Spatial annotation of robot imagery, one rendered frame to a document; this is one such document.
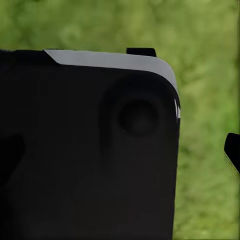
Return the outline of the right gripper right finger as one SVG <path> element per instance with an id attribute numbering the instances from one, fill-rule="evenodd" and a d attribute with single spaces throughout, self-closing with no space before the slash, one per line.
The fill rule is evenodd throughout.
<path id="1" fill-rule="evenodd" d="M 240 173 L 240 135 L 229 133 L 227 135 L 224 151 Z"/>

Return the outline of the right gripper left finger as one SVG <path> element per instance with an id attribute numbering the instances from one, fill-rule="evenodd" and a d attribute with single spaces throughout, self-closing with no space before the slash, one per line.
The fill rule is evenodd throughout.
<path id="1" fill-rule="evenodd" d="M 21 133 L 0 138 L 0 193 L 26 152 Z"/>

